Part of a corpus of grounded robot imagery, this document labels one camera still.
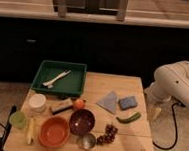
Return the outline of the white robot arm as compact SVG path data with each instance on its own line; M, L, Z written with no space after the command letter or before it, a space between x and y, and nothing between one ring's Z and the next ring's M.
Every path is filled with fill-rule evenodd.
M181 101L189 109L189 61L159 66L153 75L154 81L144 90L150 121L160 114L160 105L171 98Z

